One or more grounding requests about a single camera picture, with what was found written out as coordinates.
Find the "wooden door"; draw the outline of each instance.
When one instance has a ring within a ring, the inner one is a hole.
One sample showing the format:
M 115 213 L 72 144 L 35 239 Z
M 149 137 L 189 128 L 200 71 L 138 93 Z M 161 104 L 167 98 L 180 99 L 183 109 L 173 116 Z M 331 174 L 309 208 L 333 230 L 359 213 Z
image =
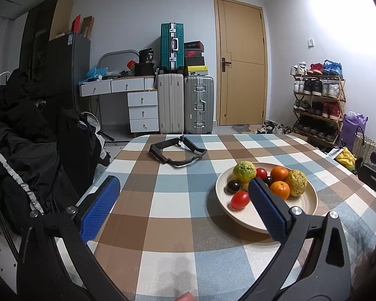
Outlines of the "wooden door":
M 218 0 L 221 60 L 220 124 L 263 122 L 265 41 L 261 11 Z

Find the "finger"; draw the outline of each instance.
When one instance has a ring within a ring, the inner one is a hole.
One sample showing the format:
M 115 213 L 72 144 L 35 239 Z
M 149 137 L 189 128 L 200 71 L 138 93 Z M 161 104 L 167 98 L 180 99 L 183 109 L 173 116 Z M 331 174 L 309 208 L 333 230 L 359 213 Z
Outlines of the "finger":
M 176 301 L 195 301 L 195 298 L 191 293 L 187 292 L 180 296 Z

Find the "refrigerator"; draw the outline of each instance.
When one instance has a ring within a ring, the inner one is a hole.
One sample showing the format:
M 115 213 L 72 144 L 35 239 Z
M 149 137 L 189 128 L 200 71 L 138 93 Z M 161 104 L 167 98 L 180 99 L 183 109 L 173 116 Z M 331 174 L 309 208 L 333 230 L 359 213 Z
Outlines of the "refrigerator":
M 41 83 L 46 100 L 64 109 L 88 111 L 87 100 L 79 96 L 78 82 L 86 78 L 89 61 L 89 39 L 69 33 L 49 41 Z

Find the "blue sneaker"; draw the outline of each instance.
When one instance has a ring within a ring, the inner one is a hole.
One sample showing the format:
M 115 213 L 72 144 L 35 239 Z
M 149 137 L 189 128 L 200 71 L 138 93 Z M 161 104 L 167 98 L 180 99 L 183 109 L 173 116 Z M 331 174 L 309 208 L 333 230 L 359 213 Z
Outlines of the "blue sneaker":
M 342 66 L 341 63 L 335 63 L 333 62 L 332 67 L 330 69 L 330 74 L 339 76 L 340 79 L 342 79 Z
M 329 61 L 329 60 L 325 60 L 324 61 L 324 64 L 323 64 L 323 71 L 322 73 L 323 74 L 327 74 L 329 75 L 330 74 L 330 71 L 332 69 L 332 65 L 333 65 L 334 62 L 332 61 Z

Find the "blue gripper pad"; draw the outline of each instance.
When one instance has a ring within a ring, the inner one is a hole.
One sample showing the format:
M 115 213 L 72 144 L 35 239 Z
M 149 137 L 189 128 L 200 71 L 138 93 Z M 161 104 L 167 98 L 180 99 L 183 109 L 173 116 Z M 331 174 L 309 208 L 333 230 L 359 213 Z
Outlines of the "blue gripper pad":
M 96 200 L 93 201 L 88 211 L 82 217 L 80 235 L 84 243 L 93 240 L 97 236 L 107 215 L 120 195 L 119 179 L 111 177 L 106 181 L 104 182 L 106 185 L 103 188 L 103 184 L 99 187 L 99 189 L 102 188 L 101 192 L 99 192 Z
M 285 243 L 287 240 L 286 221 L 257 179 L 252 179 L 249 182 L 248 192 L 249 198 L 265 224 L 271 238 L 282 244 Z

